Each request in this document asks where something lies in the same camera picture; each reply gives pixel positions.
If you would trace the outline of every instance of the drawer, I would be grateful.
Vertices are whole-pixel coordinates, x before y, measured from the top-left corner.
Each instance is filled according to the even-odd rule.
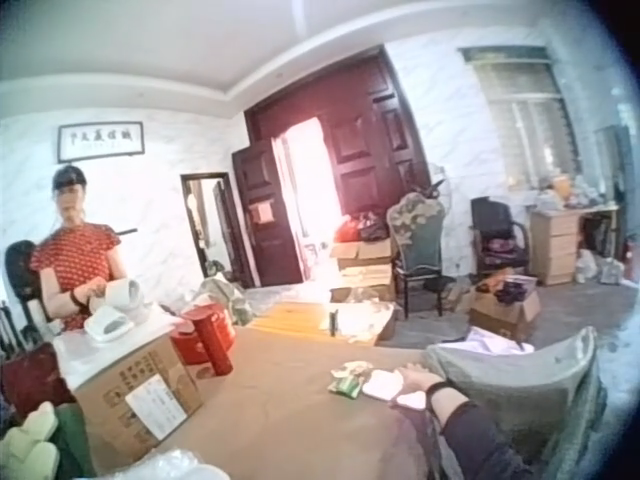
[[[553,215],[549,217],[549,235],[552,237],[558,235],[576,236],[579,222],[580,214],[578,212]]]
[[[547,266],[547,276],[554,275],[573,275],[576,271],[576,261],[578,257],[575,253],[569,255],[562,255],[560,257],[552,257],[549,259]]]
[[[575,235],[562,235],[549,238],[549,256],[562,257],[578,252],[578,238]]]

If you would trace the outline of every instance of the framed calligraphy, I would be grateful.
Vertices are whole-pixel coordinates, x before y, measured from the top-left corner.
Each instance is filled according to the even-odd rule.
[[[58,163],[144,153],[142,122],[96,122],[58,128]]]

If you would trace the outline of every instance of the black wristband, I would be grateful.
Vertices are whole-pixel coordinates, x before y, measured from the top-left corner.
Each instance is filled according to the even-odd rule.
[[[71,299],[73,304],[80,309],[80,313],[87,313],[89,311],[89,306],[78,300],[78,297],[76,297],[76,293],[73,291],[73,288],[69,290],[69,298]]]
[[[439,392],[443,388],[455,388],[455,387],[448,380],[442,380],[441,382],[434,383],[424,391],[427,397],[427,409],[429,409],[430,411],[433,410],[433,407],[431,406],[431,399],[437,392]]]

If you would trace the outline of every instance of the hand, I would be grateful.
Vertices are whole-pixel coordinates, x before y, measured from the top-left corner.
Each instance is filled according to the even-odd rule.
[[[76,289],[76,296],[82,303],[89,303],[91,297],[104,297],[107,281],[102,277],[96,277]]]
[[[434,383],[442,382],[443,378],[431,373],[428,369],[418,364],[410,363],[406,367],[396,369],[402,375],[402,389],[395,398],[414,392],[424,392]]]

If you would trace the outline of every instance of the person's arm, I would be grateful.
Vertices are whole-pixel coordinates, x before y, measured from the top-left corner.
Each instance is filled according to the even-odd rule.
[[[120,258],[120,252],[118,247],[113,247],[107,252],[107,261],[109,262],[109,272],[111,273],[111,280],[119,280],[121,278],[127,278],[127,271]]]
[[[465,480],[533,478],[489,413],[462,393],[452,387],[438,390],[431,397],[431,408]]]
[[[71,292],[61,292],[53,268],[45,268],[40,271],[40,285],[44,308],[51,319],[68,317],[80,311],[80,307],[71,300]],[[85,305],[89,302],[91,292],[92,290],[87,284],[73,290],[78,301]]]

